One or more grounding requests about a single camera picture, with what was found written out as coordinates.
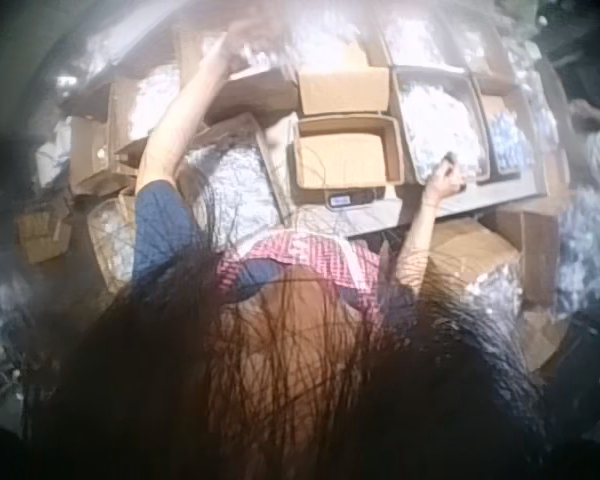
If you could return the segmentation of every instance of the cardboard flap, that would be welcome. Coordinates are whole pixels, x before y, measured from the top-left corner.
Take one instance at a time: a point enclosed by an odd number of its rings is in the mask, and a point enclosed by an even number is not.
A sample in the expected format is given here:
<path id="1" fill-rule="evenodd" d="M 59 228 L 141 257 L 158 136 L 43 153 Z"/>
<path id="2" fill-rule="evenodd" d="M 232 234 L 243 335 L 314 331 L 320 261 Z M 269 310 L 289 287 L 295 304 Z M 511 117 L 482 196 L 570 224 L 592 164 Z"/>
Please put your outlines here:
<path id="1" fill-rule="evenodd" d="M 389 108 L 389 69 L 367 67 L 341 72 L 298 75 L 305 115 L 383 112 Z"/>
<path id="2" fill-rule="evenodd" d="M 71 161 L 69 184 L 72 190 L 109 166 L 107 126 L 79 117 L 71 119 Z"/>
<path id="3" fill-rule="evenodd" d="M 436 268 L 463 285 L 520 258 L 520 253 L 504 238 L 471 219 L 437 225 L 431 250 L 431 260 Z"/>

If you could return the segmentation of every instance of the plastic bag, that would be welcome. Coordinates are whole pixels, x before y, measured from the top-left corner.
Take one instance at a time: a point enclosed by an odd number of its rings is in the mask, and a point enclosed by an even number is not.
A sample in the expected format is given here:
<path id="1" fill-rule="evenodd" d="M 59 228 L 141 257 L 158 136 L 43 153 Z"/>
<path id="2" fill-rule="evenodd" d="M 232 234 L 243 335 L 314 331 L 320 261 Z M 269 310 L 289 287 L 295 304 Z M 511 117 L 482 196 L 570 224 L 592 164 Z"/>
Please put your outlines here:
<path id="1" fill-rule="evenodd" d="M 600 298 L 600 195 L 578 189 L 560 217 L 560 264 L 557 313 L 560 318 L 585 309 Z"/>
<path id="2" fill-rule="evenodd" d="M 358 43 L 360 32 L 335 8 L 299 10 L 288 54 L 297 68 L 313 71 L 341 70 L 348 66 L 347 52 Z"/>
<path id="3" fill-rule="evenodd" d="M 238 130 L 187 155 L 206 176 L 218 245 L 227 247 L 280 223 L 280 214 L 253 132 Z M 206 207 L 194 208 L 201 212 Z"/>
<path id="4" fill-rule="evenodd" d="M 180 70 L 176 65 L 154 69 L 138 84 L 138 94 L 129 114 L 129 138 L 147 137 L 180 93 Z"/>

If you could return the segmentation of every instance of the cardboard box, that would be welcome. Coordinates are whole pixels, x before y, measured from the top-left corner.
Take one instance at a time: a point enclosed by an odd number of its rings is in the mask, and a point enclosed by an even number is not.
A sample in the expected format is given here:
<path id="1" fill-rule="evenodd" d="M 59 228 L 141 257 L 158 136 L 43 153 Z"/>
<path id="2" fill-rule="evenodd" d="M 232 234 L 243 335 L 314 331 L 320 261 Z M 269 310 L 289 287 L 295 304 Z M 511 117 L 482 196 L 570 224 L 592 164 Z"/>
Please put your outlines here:
<path id="1" fill-rule="evenodd" d="M 374 142 L 365 135 L 375 135 L 381 142 Z M 323 137 L 318 140 L 318 152 L 311 151 L 306 148 L 306 143 L 303 144 L 304 140 L 312 137 Z M 305 118 L 297 123 L 294 138 L 297 183 L 301 188 L 369 188 L 401 185 L 404 182 L 402 145 L 398 124 L 393 118 L 371 114 Z M 351 143 L 347 144 L 343 139 L 359 141 L 361 143 L 357 146 L 364 148 L 352 148 Z M 368 169 L 365 163 L 369 162 L 376 162 L 376 165 Z M 356 168 L 344 171 L 351 163 Z M 367 176 L 369 172 L 382 170 L 383 166 L 384 178 Z M 314 173 L 320 171 L 328 173 L 325 173 L 322 183 L 316 183 Z"/>
<path id="2" fill-rule="evenodd" d="M 213 33 L 213 30 L 195 31 L 191 25 L 183 22 L 174 27 L 175 51 L 182 86 L 197 73 L 203 58 L 204 36 L 209 33 Z M 231 75 L 209 107 L 206 120 L 215 123 L 244 112 L 257 115 L 290 111 L 297 107 L 298 88 L 290 80 L 289 72 L 285 74 L 277 68 L 251 67 Z"/>
<path id="3" fill-rule="evenodd" d="M 390 65 L 392 67 L 415 66 L 452 72 L 462 72 L 466 70 L 464 58 L 452 38 L 452 29 L 447 26 L 445 21 L 440 17 L 437 9 L 433 7 L 435 2 L 393 2 L 391 9 L 387 9 L 386 3 L 379 0 L 372 1 L 371 4 L 372 11 L 370 12 L 370 24 L 375 30 L 375 35 L 378 37 L 377 49 L 376 45 L 374 45 L 374 52 L 371 58 L 382 58 L 385 65 Z M 388 11 L 392 14 L 397 12 L 405 19 L 422 19 L 427 21 L 431 25 L 433 30 L 432 37 L 440 49 L 445 63 L 441 65 L 405 65 L 404 63 L 401 63 L 399 59 L 393 58 L 384 36 L 383 28 Z"/>
<path id="4" fill-rule="evenodd" d="M 560 261 L 560 215 L 571 205 L 567 192 L 518 204 L 505 205 L 481 222 L 522 252 L 525 299 L 553 308 Z"/>
<path id="5" fill-rule="evenodd" d="M 74 195 L 108 195 L 134 184 L 137 171 L 111 155 L 109 128 L 84 118 L 71 120 L 69 186 Z"/>
<path id="6" fill-rule="evenodd" d="M 484 90 L 481 89 L 480 100 L 482 102 L 482 108 L 484 110 L 484 114 L 487 121 L 487 132 L 491 135 L 491 130 L 489 129 L 489 122 L 496 117 L 501 112 L 509 110 L 516 114 L 516 124 L 518 128 L 524 132 L 527 140 L 531 147 L 533 148 L 534 153 L 536 154 L 536 162 L 541 161 L 541 157 L 537 155 L 537 152 L 540 151 L 536 142 L 536 134 L 535 134 L 535 126 L 533 123 L 533 117 L 531 116 L 531 110 L 529 109 L 529 104 L 522 93 L 520 87 L 513 88 L 506 95 L 491 95 L 487 92 L 493 92 L 493 90 Z M 510 173 L 516 173 L 518 170 L 506 170 L 501 169 L 495 158 L 493 159 L 493 170 L 497 170 L 497 172 L 501 175 L 507 175 Z"/>
<path id="7" fill-rule="evenodd" d="M 516 76 L 502 38 L 491 18 L 483 12 L 462 5 L 445 5 L 444 8 L 440 8 L 440 17 L 447 24 L 446 29 L 453 32 L 456 49 L 463 56 L 480 89 L 498 95 L 506 95 L 513 90 Z M 465 48 L 469 51 L 475 48 L 473 39 L 465 37 L 465 32 L 477 34 L 482 40 L 484 56 L 481 62 L 472 64 L 469 60 L 475 59 L 464 55 Z"/>
<path id="8" fill-rule="evenodd" d="M 542 368 L 558 351 L 569 322 L 557 322 L 547 309 L 525 311 L 518 325 L 520 347 L 529 372 Z"/>
<path id="9" fill-rule="evenodd" d="M 490 150 L 487 128 L 482 105 L 478 100 L 478 95 L 472 79 L 464 73 L 441 73 L 435 70 L 400 67 L 393 69 L 389 111 L 391 115 L 398 120 L 402 132 L 402 141 L 408 162 L 406 170 L 407 183 L 425 184 L 425 179 L 420 178 L 414 165 L 413 152 L 409 145 L 409 132 L 407 130 L 409 127 L 405 123 L 405 116 L 403 115 L 402 107 L 400 105 L 400 92 L 403 91 L 406 83 L 412 81 L 440 87 L 446 93 L 460 100 L 467 106 L 472 120 L 472 126 L 475 129 L 482 146 L 483 156 L 480 159 L 482 167 L 480 173 L 476 178 L 466 180 L 475 182 L 488 180 L 491 176 L 491 163 L 489 161 Z"/>
<path id="10" fill-rule="evenodd" d="M 464 289 L 481 275 L 519 260 L 514 245 L 475 220 L 439 223 L 433 230 L 429 261 L 454 288 Z"/>
<path id="11" fill-rule="evenodd" d="M 305 115 L 384 112 L 389 107 L 389 69 L 363 67 L 341 72 L 300 71 Z"/>
<path id="12" fill-rule="evenodd" d="M 71 226 L 50 211 L 21 215 L 16 225 L 20 245 L 31 264 L 57 257 L 69 249 Z"/>

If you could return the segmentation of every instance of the long dark hair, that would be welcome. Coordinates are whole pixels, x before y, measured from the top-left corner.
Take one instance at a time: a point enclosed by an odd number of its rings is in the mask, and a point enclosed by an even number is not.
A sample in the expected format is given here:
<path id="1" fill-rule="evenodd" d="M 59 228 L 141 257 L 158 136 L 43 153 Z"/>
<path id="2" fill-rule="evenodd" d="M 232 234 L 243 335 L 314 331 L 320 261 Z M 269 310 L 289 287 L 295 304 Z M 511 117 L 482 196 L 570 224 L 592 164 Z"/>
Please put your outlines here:
<path id="1" fill-rule="evenodd" d="M 227 305 L 212 240 L 84 334 L 34 423 L 41 476 L 520 478 L 537 466 L 537 392 L 497 319 L 429 279 L 378 322 L 310 272 Z M 311 297 L 321 318 L 298 311 L 301 283 L 326 292 Z"/>

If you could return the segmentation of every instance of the woman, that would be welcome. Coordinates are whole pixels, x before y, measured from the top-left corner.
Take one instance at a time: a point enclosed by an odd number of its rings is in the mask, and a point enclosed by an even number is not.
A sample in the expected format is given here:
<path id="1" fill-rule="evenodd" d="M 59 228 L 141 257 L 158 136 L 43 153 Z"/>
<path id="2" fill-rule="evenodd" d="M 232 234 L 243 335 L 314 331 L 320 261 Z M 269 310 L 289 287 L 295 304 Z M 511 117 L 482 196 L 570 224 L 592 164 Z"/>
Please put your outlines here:
<path id="1" fill-rule="evenodd" d="M 424 283 L 444 161 L 387 270 L 279 233 L 219 255 L 176 173 L 252 24 L 234 24 L 154 131 L 133 285 L 63 366 L 38 472 L 107 478 L 520 478 L 541 458 L 535 390 L 491 319 Z"/>

